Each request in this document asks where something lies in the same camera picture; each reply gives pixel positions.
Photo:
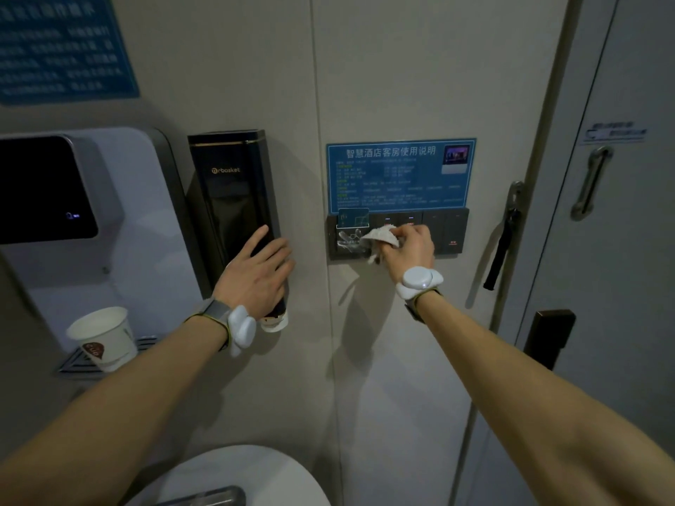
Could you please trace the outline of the person's left hand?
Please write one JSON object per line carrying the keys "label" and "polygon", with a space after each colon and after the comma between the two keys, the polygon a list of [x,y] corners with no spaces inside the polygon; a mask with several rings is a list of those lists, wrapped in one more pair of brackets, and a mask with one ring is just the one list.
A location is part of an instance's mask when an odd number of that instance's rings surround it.
{"label": "person's left hand", "polygon": [[269,232],[259,227],[240,253],[226,266],[212,293],[228,307],[243,306],[249,316],[261,320],[271,314],[285,295],[285,284],[295,267],[292,249],[284,238],[274,239],[254,253]]}

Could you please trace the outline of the person's right hand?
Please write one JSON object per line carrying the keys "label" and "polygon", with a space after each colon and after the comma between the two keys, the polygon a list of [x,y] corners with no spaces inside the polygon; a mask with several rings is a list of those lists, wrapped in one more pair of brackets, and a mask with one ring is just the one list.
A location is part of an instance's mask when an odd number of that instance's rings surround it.
{"label": "person's right hand", "polygon": [[401,283],[404,273],[411,268],[434,268],[435,247],[427,226],[405,224],[390,232],[397,239],[403,239],[402,246],[393,247],[385,242],[379,242],[378,245],[381,259],[394,284]]}

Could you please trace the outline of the white cleaning cloth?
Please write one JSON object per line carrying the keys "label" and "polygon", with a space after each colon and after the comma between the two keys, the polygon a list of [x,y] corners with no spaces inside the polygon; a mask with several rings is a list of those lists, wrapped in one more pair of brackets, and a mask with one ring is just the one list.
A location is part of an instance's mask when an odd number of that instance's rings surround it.
{"label": "white cleaning cloth", "polygon": [[392,230],[396,227],[388,224],[382,227],[372,229],[359,240],[359,248],[368,254],[367,263],[369,265],[379,264],[381,260],[381,244],[387,244],[393,248],[400,248],[401,242]]}

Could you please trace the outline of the person's left forearm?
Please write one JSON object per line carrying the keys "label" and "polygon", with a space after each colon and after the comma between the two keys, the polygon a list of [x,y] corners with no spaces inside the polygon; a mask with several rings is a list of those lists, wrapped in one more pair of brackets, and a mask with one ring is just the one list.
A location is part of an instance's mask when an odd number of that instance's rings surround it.
{"label": "person's left forearm", "polygon": [[117,506],[181,398],[228,340],[192,316],[0,463],[0,506]]}

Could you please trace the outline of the person's right forearm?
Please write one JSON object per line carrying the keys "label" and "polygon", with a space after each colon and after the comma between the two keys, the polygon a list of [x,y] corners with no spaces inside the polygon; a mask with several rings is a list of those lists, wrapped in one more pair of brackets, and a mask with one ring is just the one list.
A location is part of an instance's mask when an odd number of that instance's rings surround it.
{"label": "person's right forearm", "polygon": [[543,506],[675,506],[675,460],[636,425],[461,313],[418,314]]}

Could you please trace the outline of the white right wrist tracker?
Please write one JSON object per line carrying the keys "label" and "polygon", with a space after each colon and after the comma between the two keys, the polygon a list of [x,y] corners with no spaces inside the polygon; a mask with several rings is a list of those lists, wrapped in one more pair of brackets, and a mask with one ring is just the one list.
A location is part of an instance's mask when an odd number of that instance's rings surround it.
{"label": "white right wrist tracker", "polygon": [[443,276],[435,269],[414,266],[403,274],[395,289],[401,299],[410,302],[419,295],[437,288],[443,281]]}

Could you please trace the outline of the white wrist tracker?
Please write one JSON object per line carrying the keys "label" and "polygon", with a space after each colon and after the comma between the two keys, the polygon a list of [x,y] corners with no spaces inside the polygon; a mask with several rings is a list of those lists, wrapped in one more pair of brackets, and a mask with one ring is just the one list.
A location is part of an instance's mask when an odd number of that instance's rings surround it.
{"label": "white wrist tracker", "polygon": [[252,345],[257,332],[257,322],[244,306],[234,308],[227,315],[226,321],[229,331],[227,347],[231,357],[236,358]]}
{"label": "white wrist tracker", "polygon": [[414,266],[403,274],[395,289],[401,299],[410,302],[419,295],[437,288],[443,281],[443,276],[435,269]]}

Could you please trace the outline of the teal key card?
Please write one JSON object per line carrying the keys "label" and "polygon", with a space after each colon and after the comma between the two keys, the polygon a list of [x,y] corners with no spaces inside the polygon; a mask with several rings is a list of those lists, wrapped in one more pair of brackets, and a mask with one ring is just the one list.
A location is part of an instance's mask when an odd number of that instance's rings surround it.
{"label": "teal key card", "polygon": [[337,229],[365,229],[369,228],[369,209],[358,208],[340,208],[337,212]]}

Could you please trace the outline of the blue instruction sign with photo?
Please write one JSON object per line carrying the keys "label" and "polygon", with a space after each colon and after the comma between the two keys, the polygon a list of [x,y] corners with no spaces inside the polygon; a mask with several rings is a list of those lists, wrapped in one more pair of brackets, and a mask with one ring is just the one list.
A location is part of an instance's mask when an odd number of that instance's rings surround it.
{"label": "blue instruction sign with photo", "polygon": [[327,144],[327,212],[464,208],[476,138]]}

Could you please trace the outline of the white left wrist tracker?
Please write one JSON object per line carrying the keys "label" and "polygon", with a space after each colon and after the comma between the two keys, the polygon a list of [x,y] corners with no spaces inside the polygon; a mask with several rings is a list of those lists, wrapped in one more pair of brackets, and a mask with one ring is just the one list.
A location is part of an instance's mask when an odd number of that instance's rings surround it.
{"label": "white left wrist tracker", "polygon": [[229,331],[227,347],[231,357],[236,358],[252,345],[257,332],[257,322],[244,306],[234,308],[227,315],[226,321]]}

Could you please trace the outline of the silver door latch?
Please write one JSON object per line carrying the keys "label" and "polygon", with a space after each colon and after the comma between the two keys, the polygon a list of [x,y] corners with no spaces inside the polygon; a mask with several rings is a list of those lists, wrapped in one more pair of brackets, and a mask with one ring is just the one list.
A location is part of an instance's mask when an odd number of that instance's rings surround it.
{"label": "silver door latch", "polygon": [[525,183],[523,181],[513,181],[511,183],[505,205],[505,219],[511,216],[519,216],[522,213],[524,191]]}

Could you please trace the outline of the black door lock plate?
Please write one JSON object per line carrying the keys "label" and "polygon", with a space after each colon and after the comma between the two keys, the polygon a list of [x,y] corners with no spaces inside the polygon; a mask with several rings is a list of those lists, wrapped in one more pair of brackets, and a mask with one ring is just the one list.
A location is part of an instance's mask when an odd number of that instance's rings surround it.
{"label": "black door lock plate", "polygon": [[525,342],[524,353],[548,370],[553,370],[576,320],[576,314],[569,309],[537,311]]}

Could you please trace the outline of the white paper cup brown logo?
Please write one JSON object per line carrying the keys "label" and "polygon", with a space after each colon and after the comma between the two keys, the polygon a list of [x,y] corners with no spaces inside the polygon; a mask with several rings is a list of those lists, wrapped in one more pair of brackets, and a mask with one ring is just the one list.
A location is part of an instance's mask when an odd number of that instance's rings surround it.
{"label": "white paper cup brown logo", "polygon": [[113,373],[138,356],[128,310],[106,307],[75,320],[66,329],[69,339],[105,373]]}

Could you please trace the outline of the white round lid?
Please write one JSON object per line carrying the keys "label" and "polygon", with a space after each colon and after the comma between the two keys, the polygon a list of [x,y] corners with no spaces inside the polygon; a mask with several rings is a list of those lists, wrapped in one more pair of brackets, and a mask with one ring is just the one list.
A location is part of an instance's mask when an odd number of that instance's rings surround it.
{"label": "white round lid", "polygon": [[155,506],[229,485],[244,490],[246,506],[331,506],[305,467],[259,445],[233,445],[199,454],[165,472],[123,506]]}

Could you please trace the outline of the grey door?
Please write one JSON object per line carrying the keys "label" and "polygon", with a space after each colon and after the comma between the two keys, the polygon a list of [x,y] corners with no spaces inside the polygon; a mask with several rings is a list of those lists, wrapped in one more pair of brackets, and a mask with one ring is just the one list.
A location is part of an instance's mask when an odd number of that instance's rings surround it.
{"label": "grey door", "polygon": [[[524,349],[535,313],[577,320],[553,372],[644,431],[675,459],[675,0],[572,0],[566,56],[503,306]],[[635,121],[644,142],[614,155],[593,212],[570,218],[590,123]]]}

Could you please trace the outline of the white door label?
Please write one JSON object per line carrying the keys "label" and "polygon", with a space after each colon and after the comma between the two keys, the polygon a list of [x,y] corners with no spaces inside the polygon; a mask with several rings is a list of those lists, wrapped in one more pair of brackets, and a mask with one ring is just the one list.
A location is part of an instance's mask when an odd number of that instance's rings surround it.
{"label": "white door label", "polygon": [[581,130],[578,145],[633,144],[644,142],[648,128],[635,121],[605,121],[590,123]]}

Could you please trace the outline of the large blue notice sign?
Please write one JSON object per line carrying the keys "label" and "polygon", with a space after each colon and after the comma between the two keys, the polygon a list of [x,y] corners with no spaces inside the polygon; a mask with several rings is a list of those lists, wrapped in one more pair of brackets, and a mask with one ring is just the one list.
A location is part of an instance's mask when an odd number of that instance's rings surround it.
{"label": "large blue notice sign", "polygon": [[0,104],[132,99],[111,0],[0,0]]}

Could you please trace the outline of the dark grey switch panel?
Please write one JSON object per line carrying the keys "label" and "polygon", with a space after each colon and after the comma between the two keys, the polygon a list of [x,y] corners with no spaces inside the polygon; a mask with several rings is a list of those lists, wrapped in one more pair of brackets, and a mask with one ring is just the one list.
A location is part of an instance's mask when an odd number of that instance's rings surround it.
{"label": "dark grey switch panel", "polygon": [[363,221],[340,221],[331,214],[325,221],[327,255],[330,261],[369,258],[372,248],[360,240],[384,225],[426,225],[435,247],[435,255],[445,257],[462,253],[468,224],[468,208],[427,211],[369,212]]}

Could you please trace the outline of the black wall cup dispenser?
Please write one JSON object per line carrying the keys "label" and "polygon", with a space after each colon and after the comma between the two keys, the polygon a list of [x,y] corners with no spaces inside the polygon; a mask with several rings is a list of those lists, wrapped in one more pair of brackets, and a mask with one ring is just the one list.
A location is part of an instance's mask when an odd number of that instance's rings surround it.
{"label": "black wall cup dispenser", "polygon": [[268,233],[252,255],[282,237],[269,150],[262,129],[190,135],[188,143],[204,205],[198,240],[214,286],[259,227]]}

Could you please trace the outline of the white wall water dispenser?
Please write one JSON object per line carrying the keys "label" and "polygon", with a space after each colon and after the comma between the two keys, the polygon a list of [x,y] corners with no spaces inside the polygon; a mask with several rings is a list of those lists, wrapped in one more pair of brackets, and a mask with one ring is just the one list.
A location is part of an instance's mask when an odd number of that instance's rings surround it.
{"label": "white wall water dispenser", "polygon": [[139,351],[211,292],[167,138],[109,126],[0,134],[0,258],[65,358],[55,375],[106,375],[72,322],[121,306]]}

